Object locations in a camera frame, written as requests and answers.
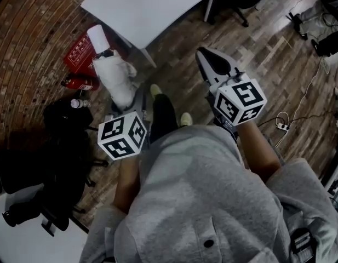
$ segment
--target power strip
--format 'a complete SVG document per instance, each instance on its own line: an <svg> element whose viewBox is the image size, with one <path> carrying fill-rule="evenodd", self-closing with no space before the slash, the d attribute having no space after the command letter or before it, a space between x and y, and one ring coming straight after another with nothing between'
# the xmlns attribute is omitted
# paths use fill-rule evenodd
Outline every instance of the power strip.
<svg viewBox="0 0 338 263"><path fill-rule="evenodd" d="M278 124L277 124L277 128L278 128L278 129L281 129L281 130L284 130L284 131L286 131L286 132L289 130L289 126L288 126L288 125L281 124L281 123L278 123Z"/></svg>

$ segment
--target white cube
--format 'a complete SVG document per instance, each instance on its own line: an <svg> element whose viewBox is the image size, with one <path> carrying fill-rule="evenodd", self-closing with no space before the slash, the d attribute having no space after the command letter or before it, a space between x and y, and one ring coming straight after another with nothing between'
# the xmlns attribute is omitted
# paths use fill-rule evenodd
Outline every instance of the white cube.
<svg viewBox="0 0 338 263"><path fill-rule="evenodd" d="M267 99L255 79L226 85L217 90L214 107L232 125L256 118Z"/></svg>
<svg viewBox="0 0 338 263"><path fill-rule="evenodd" d="M123 159L141 152L147 130L137 112L132 112L98 128L98 145L113 159Z"/></svg>

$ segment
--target bottle label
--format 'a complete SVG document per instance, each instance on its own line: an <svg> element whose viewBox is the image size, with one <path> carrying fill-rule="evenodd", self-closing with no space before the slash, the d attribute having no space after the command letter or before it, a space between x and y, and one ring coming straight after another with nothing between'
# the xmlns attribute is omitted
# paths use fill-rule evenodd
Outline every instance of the bottle label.
<svg viewBox="0 0 338 263"><path fill-rule="evenodd" d="M81 85L79 87L79 90L91 90L92 86L91 85Z"/></svg>

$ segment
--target brick wall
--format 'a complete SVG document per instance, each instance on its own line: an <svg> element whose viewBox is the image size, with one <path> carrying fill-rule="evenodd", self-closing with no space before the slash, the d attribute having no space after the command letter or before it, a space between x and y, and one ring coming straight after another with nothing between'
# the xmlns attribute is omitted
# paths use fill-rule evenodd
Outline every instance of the brick wall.
<svg viewBox="0 0 338 263"><path fill-rule="evenodd" d="M82 1L1 1L0 146L13 132L43 128L44 108L70 92L60 85L68 73L62 59L94 22Z"/></svg>

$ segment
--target red fire extinguisher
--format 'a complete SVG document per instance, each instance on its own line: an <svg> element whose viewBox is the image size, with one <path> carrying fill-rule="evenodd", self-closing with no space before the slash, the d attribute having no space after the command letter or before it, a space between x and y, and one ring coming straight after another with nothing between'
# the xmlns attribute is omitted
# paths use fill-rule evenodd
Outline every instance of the red fire extinguisher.
<svg viewBox="0 0 338 263"><path fill-rule="evenodd" d="M99 88L98 78L87 75L69 74L60 84L68 89L76 90L97 90Z"/></svg>

